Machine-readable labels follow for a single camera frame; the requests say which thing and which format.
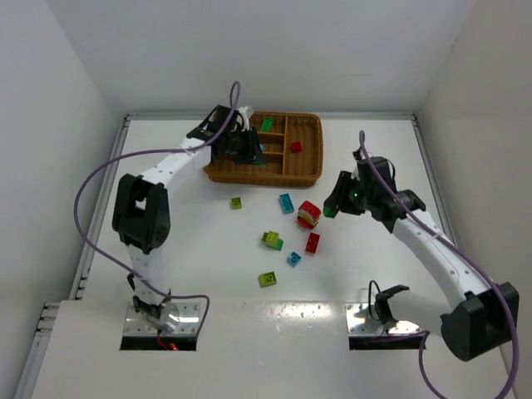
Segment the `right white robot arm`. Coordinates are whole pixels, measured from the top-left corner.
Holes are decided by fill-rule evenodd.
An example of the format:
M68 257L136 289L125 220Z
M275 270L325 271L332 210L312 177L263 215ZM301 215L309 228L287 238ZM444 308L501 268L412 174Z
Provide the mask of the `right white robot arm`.
M451 351L468 362L504 343L515 342L519 294L510 283L481 275L435 227L424 202L412 191L396 188L388 159L353 154L357 168L341 171L323 213L369 213L409 248L435 279L446 302L415 299L406 285L378 293L369 313L382 325L407 320L438 334Z

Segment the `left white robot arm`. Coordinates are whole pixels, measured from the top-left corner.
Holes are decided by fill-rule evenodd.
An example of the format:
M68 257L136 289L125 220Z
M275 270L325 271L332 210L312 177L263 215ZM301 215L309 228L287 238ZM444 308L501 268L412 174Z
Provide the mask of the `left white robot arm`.
M170 319L171 290L162 259L171 228L170 197L196 171L219 158L242 165L264 161L258 132L250 124L253 113L251 106L216 106L185 136L177 152L119 181L111 227L131 259L128 281L134 308L157 328Z

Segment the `small red lego brick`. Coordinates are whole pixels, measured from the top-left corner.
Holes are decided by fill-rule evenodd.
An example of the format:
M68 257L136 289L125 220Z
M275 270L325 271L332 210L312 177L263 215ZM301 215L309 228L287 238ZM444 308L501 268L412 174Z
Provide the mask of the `small red lego brick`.
M302 143L300 141L294 141L290 145L290 150L292 153L297 154L303 150Z

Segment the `green lego base brick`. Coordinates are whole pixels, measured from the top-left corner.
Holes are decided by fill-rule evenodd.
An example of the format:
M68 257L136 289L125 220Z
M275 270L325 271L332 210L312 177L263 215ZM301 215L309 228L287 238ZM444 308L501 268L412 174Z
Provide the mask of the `green lego base brick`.
M331 219L335 218L337 215L337 212L338 212L338 209L336 207L328 207L328 206L323 207L323 216L326 218L331 218Z

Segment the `dark green lego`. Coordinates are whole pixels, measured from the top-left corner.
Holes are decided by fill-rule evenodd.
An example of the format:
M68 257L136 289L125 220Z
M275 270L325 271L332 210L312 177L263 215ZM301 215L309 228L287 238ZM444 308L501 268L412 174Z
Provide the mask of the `dark green lego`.
M259 131L262 133L270 133L272 131L273 125L274 125L273 118L265 117L260 126Z

